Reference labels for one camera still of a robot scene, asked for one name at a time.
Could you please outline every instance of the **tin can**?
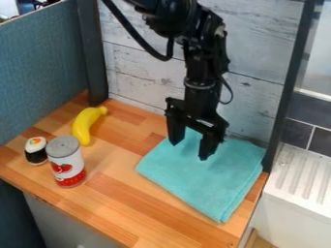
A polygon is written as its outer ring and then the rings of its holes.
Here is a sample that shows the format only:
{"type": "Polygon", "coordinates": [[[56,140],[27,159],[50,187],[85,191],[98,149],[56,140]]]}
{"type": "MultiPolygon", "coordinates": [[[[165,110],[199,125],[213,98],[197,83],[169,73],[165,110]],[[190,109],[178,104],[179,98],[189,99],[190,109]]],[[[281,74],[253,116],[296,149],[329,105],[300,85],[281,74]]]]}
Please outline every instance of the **tin can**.
{"type": "Polygon", "coordinates": [[[75,187],[85,179],[86,171],[77,138],[62,136],[53,139],[45,151],[59,186],[75,187]]]}

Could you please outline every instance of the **wood plank wall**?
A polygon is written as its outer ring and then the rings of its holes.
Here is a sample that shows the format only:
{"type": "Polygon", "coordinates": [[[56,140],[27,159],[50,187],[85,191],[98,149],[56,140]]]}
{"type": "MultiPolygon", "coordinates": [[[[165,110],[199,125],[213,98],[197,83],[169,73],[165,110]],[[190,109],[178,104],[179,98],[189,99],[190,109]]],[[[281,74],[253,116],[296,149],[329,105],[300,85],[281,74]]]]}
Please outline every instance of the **wood plank wall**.
{"type": "MultiPolygon", "coordinates": [[[[114,0],[137,30],[159,51],[166,40],[158,37],[141,15],[122,0],[114,0]]],[[[220,15],[228,31],[226,75],[235,98],[219,113],[231,133],[268,142],[282,94],[303,1],[202,0],[220,15]]],[[[180,46],[175,58],[161,62],[147,54],[99,1],[109,97],[163,113],[165,97],[183,98],[185,66],[180,46]]]]}

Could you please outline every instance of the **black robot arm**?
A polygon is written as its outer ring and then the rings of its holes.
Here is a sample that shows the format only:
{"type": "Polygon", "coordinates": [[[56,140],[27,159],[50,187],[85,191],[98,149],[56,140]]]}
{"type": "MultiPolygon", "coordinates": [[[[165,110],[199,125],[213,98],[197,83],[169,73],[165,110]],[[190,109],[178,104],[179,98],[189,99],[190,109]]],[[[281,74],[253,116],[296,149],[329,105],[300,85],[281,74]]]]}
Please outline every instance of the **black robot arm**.
{"type": "Polygon", "coordinates": [[[198,156],[206,160],[225,140],[228,127],[216,111],[222,86],[233,96],[223,78],[229,64],[223,20],[196,0],[126,0],[143,15],[152,30],[168,39],[166,55],[162,55],[136,32],[111,0],[103,2],[133,38],[154,57],[162,61],[171,59],[174,41],[183,47],[187,68],[185,96],[184,100],[166,99],[168,138],[176,145],[185,137],[186,127],[202,133],[198,156]]]}

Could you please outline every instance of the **wooden table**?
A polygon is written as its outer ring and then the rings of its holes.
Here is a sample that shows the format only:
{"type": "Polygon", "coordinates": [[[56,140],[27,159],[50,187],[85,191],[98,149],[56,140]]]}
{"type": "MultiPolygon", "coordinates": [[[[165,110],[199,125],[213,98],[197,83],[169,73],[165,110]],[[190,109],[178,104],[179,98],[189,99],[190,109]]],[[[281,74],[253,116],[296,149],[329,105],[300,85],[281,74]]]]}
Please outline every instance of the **wooden table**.
{"type": "Polygon", "coordinates": [[[216,224],[135,172],[135,165],[166,136],[163,116],[108,100],[109,115],[92,127],[91,146],[82,147],[88,176],[72,189],[58,187],[50,165],[29,166],[28,138],[51,140],[71,133],[87,107],[86,93],[72,99],[0,147],[0,176],[18,189],[129,247],[236,247],[267,178],[263,173],[226,224],[216,224]]]}

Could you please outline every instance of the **cloth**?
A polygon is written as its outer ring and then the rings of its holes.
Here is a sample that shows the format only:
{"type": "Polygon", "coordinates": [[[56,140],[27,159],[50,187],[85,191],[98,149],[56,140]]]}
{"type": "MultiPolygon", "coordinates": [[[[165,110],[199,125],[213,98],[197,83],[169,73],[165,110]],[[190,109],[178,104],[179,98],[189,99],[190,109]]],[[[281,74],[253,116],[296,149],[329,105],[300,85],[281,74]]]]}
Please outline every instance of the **cloth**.
{"type": "Polygon", "coordinates": [[[200,161],[201,138],[187,128],[180,143],[163,140],[135,169],[216,222],[226,222],[260,175],[265,149],[229,139],[200,161]]]}

